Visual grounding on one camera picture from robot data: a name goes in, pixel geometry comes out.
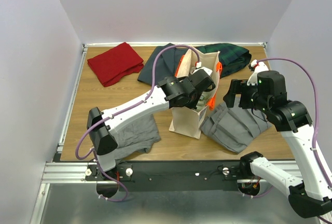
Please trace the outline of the beige canvas tote bag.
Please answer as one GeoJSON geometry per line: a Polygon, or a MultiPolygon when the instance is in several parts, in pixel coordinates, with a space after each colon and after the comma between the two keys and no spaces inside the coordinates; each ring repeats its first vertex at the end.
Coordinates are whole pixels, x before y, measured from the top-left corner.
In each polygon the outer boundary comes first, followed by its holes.
{"type": "MultiPolygon", "coordinates": [[[[195,66],[196,62],[201,62],[202,66],[211,69],[211,78],[214,81],[216,88],[211,91],[213,109],[215,107],[216,91],[219,86],[219,79],[222,73],[223,67],[219,61],[219,52],[202,53],[198,49],[188,49],[187,52],[180,59],[179,65],[175,72],[175,77],[181,78],[189,76],[191,68],[195,66]]],[[[202,93],[197,91],[194,93],[192,100],[188,103],[188,106],[176,107],[172,109],[172,121],[169,127],[169,131],[185,135],[188,137],[199,139],[201,136],[200,126],[204,121],[206,111],[210,109],[206,106],[203,110],[197,111],[196,105],[202,93]]]]}

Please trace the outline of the clear Chang soda bottle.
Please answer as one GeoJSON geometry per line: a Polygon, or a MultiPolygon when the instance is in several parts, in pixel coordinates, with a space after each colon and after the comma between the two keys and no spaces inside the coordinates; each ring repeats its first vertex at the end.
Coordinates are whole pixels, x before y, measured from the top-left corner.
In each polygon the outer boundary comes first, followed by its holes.
{"type": "Polygon", "coordinates": [[[196,105],[196,110],[201,111],[206,106],[208,106],[210,109],[213,109],[213,103],[211,103],[213,96],[211,92],[203,92],[199,98],[199,101],[196,105]]]}

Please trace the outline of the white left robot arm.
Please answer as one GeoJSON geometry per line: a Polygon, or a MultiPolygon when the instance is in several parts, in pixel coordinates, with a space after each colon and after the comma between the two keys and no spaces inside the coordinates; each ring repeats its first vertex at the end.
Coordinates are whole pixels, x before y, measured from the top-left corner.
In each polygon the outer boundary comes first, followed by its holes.
{"type": "Polygon", "coordinates": [[[218,85],[216,74],[209,68],[194,70],[193,74],[177,78],[165,77],[145,94],[114,108],[90,109],[87,131],[99,163],[97,174],[104,180],[114,176],[115,136],[136,120],[171,108],[195,109],[202,93],[215,93],[218,85]]]}

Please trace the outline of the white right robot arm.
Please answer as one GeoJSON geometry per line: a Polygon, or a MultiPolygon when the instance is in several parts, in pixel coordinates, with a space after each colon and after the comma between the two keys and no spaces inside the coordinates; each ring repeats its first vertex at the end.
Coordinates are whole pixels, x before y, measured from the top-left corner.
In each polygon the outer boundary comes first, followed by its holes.
{"type": "Polygon", "coordinates": [[[255,75],[256,81],[233,79],[223,100],[234,106],[240,95],[239,107],[260,110],[286,140],[301,172],[301,177],[276,167],[258,152],[242,156],[239,173],[244,178],[258,176],[285,194],[292,209],[302,218],[320,217],[331,212],[331,186],[324,177],[315,155],[314,126],[303,103],[287,98],[285,78],[277,71],[255,75]]]}

